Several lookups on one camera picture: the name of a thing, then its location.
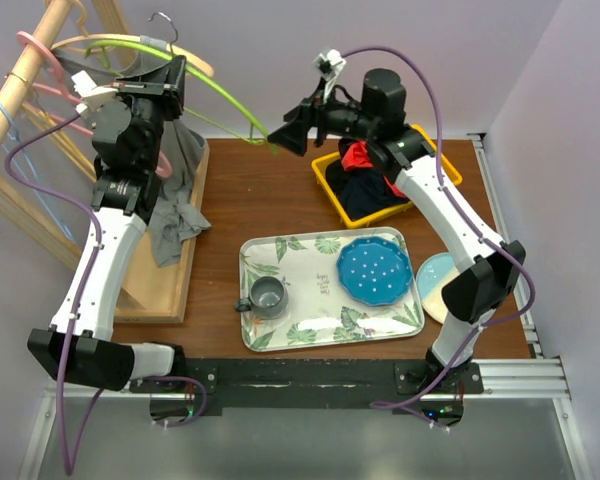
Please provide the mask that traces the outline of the green hanger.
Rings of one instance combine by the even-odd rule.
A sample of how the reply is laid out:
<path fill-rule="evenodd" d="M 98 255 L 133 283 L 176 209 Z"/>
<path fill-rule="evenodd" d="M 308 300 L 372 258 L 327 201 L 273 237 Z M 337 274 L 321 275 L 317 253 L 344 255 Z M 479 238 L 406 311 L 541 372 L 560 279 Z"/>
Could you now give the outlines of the green hanger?
<path fill-rule="evenodd" d="M 131 35 L 126 34 L 88 35 L 83 39 L 84 42 L 89 41 L 89 45 L 84 49 L 84 57 L 90 57 L 93 54 L 93 51 L 96 49 L 103 50 L 102 56 L 105 56 L 107 54 L 107 50 L 115 48 L 131 50 L 135 53 L 148 54 L 151 59 L 159 60 L 171 60 L 177 55 L 185 56 L 186 75 L 188 77 L 195 78 L 197 81 L 204 84 L 208 89 L 212 90 L 215 94 L 231 105 L 236 111 L 238 111 L 248 121 L 249 133 L 247 135 L 243 135 L 207 116 L 202 115 L 199 112 L 192 110 L 187 106 L 184 107 L 184 112 L 195 117 L 196 119 L 203 121 L 204 123 L 216 127 L 222 132 L 229 134 L 231 137 L 244 141 L 249 145 L 267 146 L 273 153 L 277 153 L 277 148 L 267 141 L 268 130 L 264 127 L 262 122 L 258 120 L 256 116 L 239 100 L 237 100 L 231 93 L 229 93 L 224 87 L 222 87 L 213 79 L 213 68 L 209 64 L 203 62 L 192 52 L 182 49 L 177 45 L 179 40 L 179 31 L 171 17 L 162 11 L 155 11 L 151 13 L 148 22 L 152 22 L 155 17 L 164 19 L 169 23 L 173 31 L 172 39 L 166 41 L 147 36 L 137 36 L 132 38 Z"/>

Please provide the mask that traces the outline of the red tank top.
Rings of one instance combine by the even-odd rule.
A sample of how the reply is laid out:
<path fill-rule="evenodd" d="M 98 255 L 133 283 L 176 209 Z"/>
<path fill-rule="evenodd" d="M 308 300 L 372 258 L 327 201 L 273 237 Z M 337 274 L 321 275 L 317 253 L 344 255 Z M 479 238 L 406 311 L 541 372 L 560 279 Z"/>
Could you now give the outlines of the red tank top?
<path fill-rule="evenodd" d="M 354 142 L 341 158 L 341 164 L 345 172 L 354 170 L 374 169 L 371 158 L 368 153 L 367 145 L 363 141 Z M 384 174 L 380 174 L 387 192 L 393 197 L 407 199 L 395 184 L 391 183 Z"/>

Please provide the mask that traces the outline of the black tank top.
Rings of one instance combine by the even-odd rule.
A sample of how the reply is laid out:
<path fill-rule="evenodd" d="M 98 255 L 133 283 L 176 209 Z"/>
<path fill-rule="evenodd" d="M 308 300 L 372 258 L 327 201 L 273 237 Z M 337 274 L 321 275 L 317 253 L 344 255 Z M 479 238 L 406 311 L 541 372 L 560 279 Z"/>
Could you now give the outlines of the black tank top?
<path fill-rule="evenodd" d="M 349 173 L 340 160 L 330 163 L 325 169 L 326 182 L 336 197 L 340 196 L 349 183 Z"/>

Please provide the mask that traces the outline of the dark navy maroon garment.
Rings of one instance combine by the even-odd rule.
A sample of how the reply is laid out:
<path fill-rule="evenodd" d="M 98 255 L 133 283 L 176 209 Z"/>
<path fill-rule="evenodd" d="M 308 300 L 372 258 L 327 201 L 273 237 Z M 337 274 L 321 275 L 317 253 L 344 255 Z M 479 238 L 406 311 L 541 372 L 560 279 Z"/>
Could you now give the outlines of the dark navy maroon garment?
<path fill-rule="evenodd" d="M 383 175 L 372 169 L 351 171 L 338 200 L 351 220 L 409 202 L 408 198 L 396 195 Z"/>

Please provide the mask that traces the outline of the beige wooden hanger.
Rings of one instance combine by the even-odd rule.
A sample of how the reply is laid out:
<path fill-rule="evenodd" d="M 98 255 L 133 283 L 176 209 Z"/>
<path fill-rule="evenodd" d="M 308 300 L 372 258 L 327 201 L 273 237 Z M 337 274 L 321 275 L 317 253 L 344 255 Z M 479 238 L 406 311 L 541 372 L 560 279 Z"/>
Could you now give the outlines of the beige wooden hanger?
<path fill-rule="evenodd" d="M 68 50 L 88 57 L 98 51 L 99 55 L 107 60 L 111 50 L 120 51 L 120 62 L 124 66 L 130 66 L 140 54 L 167 60 L 174 56 L 183 56 L 195 71 L 207 77 L 214 75 L 214 68 L 208 62 L 193 52 L 177 46 L 177 34 L 174 34 L 176 38 L 171 41 L 131 34 L 119 1 L 91 2 L 96 17 L 105 29 L 103 33 L 88 31 L 85 26 L 88 17 L 86 7 L 80 1 L 75 1 L 75 4 L 80 11 L 79 19 L 75 21 L 79 35 L 56 41 L 51 47 L 53 53 Z"/>

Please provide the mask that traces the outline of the pink plastic hanger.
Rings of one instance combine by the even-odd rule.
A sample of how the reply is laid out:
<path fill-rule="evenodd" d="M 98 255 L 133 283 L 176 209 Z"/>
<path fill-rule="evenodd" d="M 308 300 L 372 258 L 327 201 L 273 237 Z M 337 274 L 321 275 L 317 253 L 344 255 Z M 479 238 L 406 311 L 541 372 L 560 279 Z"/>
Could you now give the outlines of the pink plastic hanger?
<path fill-rule="evenodd" d="M 36 37 L 34 37 L 33 35 L 31 35 L 27 32 L 19 31 L 16 34 L 16 37 L 18 39 L 18 42 L 23 47 L 31 46 L 31 47 L 35 48 L 38 51 L 38 53 L 43 56 L 43 58 L 49 64 L 48 72 L 49 72 L 50 76 L 54 79 L 54 81 L 57 85 L 57 88 L 52 88 L 52 87 L 49 87 L 46 85 L 38 84 L 36 82 L 33 82 L 32 85 L 36 89 L 42 89 L 48 93 L 54 94 L 56 96 L 60 96 L 61 98 L 64 98 L 65 100 L 67 100 L 68 102 L 70 102 L 71 104 L 73 104 L 76 107 L 76 105 L 78 104 L 78 101 L 79 101 L 79 97 L 75 97 L 74 95 L 72 95 L 70 93 L 69 89 L 67 88 L 67 85 L 65 82 L 66 71 L 64 70 L 64 68 L 61 65 L 61 63 L 59 62 L 59 60 L 53 55 L 51 50 L 49 48 L 47 48 Z"/>

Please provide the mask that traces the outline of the yellow plastic hanger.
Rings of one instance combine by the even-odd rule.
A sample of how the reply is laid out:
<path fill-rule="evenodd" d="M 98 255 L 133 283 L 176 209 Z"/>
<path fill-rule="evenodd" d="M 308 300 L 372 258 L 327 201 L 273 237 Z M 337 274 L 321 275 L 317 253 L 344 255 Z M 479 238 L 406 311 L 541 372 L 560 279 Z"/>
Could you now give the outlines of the yellow plastic hanger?
<path fill-rule="evenodd" d="M 56 126 L 63 119 L 57 115 L 49 114 L 25 102 L 22 107 L 27 119 L 40 131 Z M 67 157 L 67 159 L 81 172 L 91 183 L 96 180 L 94 167 L 91 161 L 83 154 L 78 146 L 64 131 L 56 131 L 50 136 L 50 141 Z"/>

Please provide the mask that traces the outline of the grey tank top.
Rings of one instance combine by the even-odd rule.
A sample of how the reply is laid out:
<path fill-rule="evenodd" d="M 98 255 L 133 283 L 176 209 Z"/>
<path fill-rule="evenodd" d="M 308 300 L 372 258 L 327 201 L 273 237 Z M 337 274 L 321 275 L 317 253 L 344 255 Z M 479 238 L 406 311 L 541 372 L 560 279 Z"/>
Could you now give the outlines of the grey tank top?
<path fill-rule="evenodd" d="M 146 36 L 141 36 L 141 45 L 154 48 L 160 53 L 171 53 L 164 41 Z M 54 55 L 67 73 L 73 75 L 85 70 L 98 85 L 109 83 L 116 76 L 130 77 L 147 73 L 167 63 L 153 54 L 139 51 L 134 53 L 137 57 L 131 65 L 122 68 L 120 74 L 114 74 L 105 67 L 88 66 L 86 60 L 72 59 L 67 51 L 60 48 L 54 49 Z M 191 205 L 195 174 L 206 147 L 207 141 L 188 129 L 181 119 L 165 122 L 161 152 L 169 160 L 172 174 L 162 180 L 157 203 L 148 225 L 152 255 L 158 267 L 178 264 L 184 241 L 211 228 L 211 224 L 199 209 Z"/>

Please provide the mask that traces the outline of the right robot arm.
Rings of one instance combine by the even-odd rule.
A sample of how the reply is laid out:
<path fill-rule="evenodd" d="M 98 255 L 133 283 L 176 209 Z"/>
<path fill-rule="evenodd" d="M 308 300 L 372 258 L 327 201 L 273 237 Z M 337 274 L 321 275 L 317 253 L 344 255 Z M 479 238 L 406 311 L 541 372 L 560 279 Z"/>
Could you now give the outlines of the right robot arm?
<path fill-rule="evenodd" d="M 287 112 L 268 141 L 296 155 L 329 135 L 365 142 L 374 167 L 385 174 L 423 214 L 451 254 L 458 276 L 442 289 L 448 313 L 427 352 L 428 386 L 449 392 L 461 380 L 459 366 L 473 355 L 479 328 L 512 293 L 526 252 L 507 243 L 476 214 L 455 185 L 446 180 L 429 140 L 405 121 L 406 90 L 400 76 L 377 68 L 365 74 L 360 100 L 339 101 L 319 82 L 316 90 Z"/>

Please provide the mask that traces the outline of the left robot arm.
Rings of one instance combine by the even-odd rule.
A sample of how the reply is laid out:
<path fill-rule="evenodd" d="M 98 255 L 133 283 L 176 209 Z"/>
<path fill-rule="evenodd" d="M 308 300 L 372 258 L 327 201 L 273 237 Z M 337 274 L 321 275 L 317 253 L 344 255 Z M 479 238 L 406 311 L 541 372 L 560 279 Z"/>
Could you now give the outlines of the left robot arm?
<path fill-rule="evenodd" d="M 156 205 L 164 125 L 184 106 L 186 60 L 174 57 L 147 73 L 96 85 L 84 71 L 72 78 L 76 110 L 92 121 L 96 182 L 84 210 L 89 236 L 64 301 L 47 329 L 33 330 L 27 348 L 59 386 L 119 391 L 152 378 L 180 390 L 187 368 L 172 344 L 112 340 L 116 305 L 131 259 Z"/>

